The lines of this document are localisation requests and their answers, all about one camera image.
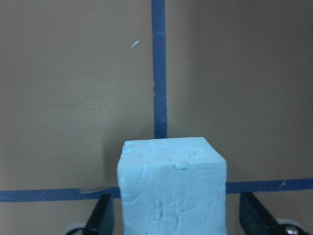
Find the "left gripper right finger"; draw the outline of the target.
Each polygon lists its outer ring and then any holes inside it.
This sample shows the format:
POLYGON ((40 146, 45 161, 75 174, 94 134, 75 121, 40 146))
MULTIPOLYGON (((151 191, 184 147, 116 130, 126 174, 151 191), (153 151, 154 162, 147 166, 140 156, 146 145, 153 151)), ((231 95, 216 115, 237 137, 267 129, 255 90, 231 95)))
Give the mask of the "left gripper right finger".
POLYGON ((240 194, 239 221, 246 235, 307 235, 298 223, 279 220, 252 192, 240 194))

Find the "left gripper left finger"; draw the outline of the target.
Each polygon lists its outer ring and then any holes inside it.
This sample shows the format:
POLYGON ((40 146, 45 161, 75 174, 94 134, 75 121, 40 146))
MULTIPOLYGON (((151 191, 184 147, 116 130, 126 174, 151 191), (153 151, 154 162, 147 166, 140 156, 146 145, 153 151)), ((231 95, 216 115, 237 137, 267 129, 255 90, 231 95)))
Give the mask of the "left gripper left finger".
POLYGON ((114 204, 111 194, 101 195, 85 226, 85 235, 111 235, 114 229, 114 204))

